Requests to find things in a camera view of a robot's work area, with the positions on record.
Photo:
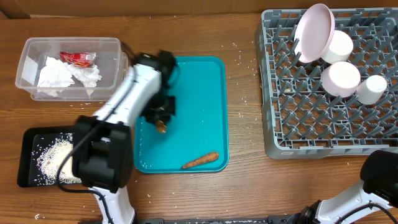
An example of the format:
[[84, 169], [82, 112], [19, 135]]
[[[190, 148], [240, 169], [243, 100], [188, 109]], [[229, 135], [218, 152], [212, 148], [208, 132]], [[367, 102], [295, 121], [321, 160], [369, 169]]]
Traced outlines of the white cup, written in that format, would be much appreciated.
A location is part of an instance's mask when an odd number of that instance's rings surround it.
[[387, 88], [387, 81], [380, 75], [372, 75], [360, 83], [356, 90], [358, 101], [364, 105], [375, 104]]

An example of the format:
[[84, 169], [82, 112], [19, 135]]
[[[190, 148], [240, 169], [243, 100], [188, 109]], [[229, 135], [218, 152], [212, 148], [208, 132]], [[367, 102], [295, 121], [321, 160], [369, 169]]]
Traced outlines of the brown patterned cookie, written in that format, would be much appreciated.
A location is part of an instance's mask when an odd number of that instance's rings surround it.
[[160, 134], [165, 134], [167, 132], [167, 126], [166, 124], [161, 121], [158, 120], [155, 124], [156, 130], [160, 133]]

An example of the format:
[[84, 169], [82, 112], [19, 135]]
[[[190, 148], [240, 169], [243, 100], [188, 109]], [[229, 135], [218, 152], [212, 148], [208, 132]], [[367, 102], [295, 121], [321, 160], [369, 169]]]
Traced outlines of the large white plate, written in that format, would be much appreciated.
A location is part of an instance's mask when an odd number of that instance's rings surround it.
[[335, 19], [328, 6], [318, 3], [308, 8], [295, 30], [294, 40], [298, 43], [295, 54], [298, 60], [310, 63], [318, 60], [328, 50], [335, 29]]

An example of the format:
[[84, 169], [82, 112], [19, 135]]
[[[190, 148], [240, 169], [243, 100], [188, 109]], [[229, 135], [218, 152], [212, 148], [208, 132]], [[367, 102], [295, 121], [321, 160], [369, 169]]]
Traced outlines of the small pink bowl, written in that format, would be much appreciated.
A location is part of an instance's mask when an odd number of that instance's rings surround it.
[[356, 91], [361, 75], [355, 65], [349, 62], [336, 62], [324, 69], [320, 80], [327, 93], [346, 98]]

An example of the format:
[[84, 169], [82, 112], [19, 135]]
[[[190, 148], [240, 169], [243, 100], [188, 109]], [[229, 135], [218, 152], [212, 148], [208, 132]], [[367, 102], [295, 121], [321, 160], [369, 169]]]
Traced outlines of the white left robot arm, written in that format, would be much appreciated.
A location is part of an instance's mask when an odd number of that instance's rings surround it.
[[74, 194], [94, 195], [102, 223], [135, 223], [127, 183], [134, 168], [131, 131], [143, 117], [165, 128], [175, 114], [175, 97], [169, 95], [169, 80], [178, 67], [172, 52], [140, 53], [130, 59], [127, 76], [114, 95], [93, 116], [80, 116], [74, 125], [73, 149], [58, 168], [72, 163], [72, 174], [83, 189], [58, 188]]

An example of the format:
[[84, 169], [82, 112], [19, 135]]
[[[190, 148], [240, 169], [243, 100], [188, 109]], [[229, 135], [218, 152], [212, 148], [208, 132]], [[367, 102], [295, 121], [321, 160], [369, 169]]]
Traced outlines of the white-green bowl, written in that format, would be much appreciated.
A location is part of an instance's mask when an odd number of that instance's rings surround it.
[[353, 47], [353, 41], [348, 34], [335, 30], [332, 41], [322, 59], [329, 64], [347, 61], [353, 51]]

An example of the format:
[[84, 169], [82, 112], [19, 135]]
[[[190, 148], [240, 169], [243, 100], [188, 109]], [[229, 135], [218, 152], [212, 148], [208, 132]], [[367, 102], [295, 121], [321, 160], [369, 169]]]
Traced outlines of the orange carrot piece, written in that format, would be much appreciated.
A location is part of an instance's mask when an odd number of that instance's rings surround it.
[[219, 154], [217, 152], [210, 152], [204, 156], [201, 156], [193, 161], [190, 161], [183, 166], [181, 166], [181, 169], [189, 169], [192, 167], [200, 166], [203, 164], [207, 164], [210, 162], [214, 162], [219, 158]]

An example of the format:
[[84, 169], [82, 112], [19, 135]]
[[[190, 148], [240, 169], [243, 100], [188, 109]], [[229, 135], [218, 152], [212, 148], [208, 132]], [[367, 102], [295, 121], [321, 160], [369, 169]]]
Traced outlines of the red snack wrapper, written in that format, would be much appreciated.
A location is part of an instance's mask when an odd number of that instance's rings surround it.
[[60, 52], [60, 58], [62, 61], [75, 65], [77, 67], [88, 68], [94, 65], [96, 54], [90, 52], [85, 52], [85, 53]]

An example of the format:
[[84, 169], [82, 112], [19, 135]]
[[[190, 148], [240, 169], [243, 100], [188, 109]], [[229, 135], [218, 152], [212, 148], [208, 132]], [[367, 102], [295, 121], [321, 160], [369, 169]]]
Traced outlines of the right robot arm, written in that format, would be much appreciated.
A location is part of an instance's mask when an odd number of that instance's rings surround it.
[[382, 211], [397, 224], [397, 219], [389, 212], [393, 207], [397, 207], [397, 154], [375, 151], [365, 160], [357, 183], [333, 198], [304, 208], [287, 223], [354, 223]]

